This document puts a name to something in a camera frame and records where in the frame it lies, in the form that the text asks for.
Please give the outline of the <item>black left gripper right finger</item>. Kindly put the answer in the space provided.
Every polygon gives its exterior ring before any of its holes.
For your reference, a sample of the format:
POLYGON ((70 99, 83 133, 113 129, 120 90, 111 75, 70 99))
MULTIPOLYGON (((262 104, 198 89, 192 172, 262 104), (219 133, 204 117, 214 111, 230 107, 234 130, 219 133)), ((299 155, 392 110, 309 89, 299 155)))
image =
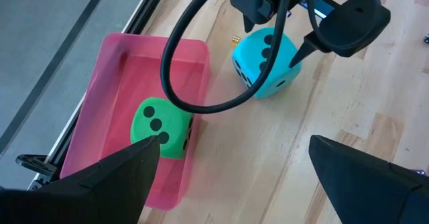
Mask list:
POLYGON ((308 153, 343 224, 429 224, 429 175, 321 135, 308 153))

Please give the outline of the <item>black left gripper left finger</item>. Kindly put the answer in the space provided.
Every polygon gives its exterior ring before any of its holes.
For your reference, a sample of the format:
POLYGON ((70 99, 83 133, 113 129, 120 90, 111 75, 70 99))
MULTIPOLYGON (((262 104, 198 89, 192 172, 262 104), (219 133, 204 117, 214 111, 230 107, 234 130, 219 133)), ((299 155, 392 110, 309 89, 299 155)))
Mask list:
POLYGON ((159 159, 155 135, 37 190, 0 190, 0 224, 137 224, 159 159))

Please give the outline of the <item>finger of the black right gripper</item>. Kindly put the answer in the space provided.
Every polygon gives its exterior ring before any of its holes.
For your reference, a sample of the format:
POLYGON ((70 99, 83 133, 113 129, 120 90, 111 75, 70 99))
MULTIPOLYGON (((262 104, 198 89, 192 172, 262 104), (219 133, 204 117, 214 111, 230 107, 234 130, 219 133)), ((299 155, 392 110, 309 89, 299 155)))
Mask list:
POLYGON ((371 0, 347 0, 339 5, 333 0, 314 0, 314 13, 323 14, 319 30, 329 42, 345 45, 359 40, 357 46, 339 49, 323 44, 314 31, 304 36, 304 42, 290 61, 290 68, 316 50, 334 52, 342 57, 350 57, 372 43, 391 20, 391 11, 381 6, 377 16, 373 14, 371 0))
POLYGON ((243 25, 246 33, 251 32, 255 26, 255 16, 243 14, 243 25))

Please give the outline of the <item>large cyan foam die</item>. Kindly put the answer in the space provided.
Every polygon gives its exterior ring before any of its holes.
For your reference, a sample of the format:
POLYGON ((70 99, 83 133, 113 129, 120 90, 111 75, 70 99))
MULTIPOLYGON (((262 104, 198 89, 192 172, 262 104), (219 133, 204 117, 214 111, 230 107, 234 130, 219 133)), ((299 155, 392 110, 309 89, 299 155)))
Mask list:
MULTIPOLYGON (((261 28, 241 40, 233 51, 233 66, 246 87, 251 87, 265 68, 273 32, 273 27, 261 28)), ((291 39, 283 35, 275 64, 262 87, 254 94, 256 99, 263 99, 277 93, 297 77, 302 64, 289 67, 297 51, 291 39)))

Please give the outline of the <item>large green foam die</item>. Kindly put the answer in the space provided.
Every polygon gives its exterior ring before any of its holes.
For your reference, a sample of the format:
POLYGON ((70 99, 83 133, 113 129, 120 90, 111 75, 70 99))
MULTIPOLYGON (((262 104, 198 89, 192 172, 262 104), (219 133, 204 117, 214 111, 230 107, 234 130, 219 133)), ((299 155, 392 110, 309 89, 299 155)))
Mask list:
POLYGON ((194 115, 183 111, 169 100, 150 97, 141 102, 131 124, 131 142, 137 143, 156 135, 160 156, 180 160, 190 141, 194 115))

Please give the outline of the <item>pink translucent plastic bin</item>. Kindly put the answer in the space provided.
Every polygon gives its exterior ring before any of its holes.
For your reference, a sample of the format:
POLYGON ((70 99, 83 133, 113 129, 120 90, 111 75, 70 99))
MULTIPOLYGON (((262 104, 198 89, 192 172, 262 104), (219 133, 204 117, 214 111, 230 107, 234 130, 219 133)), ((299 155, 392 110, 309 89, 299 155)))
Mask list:
MULTIPOLYGON (((130 145, 133 116, 148 97, 165 96, 160 61, 167 38, 109 34, 102 42, 60 173, 66 178, 130 145)), ((210 78, 210 52, 200 40, 182 39, 174 52, 170 81, 188 103, 202 105, 210 78)), ((201 116, 195 115, 186 156, 160 158, 146 206, 168 211, 188 188, 201 116)))

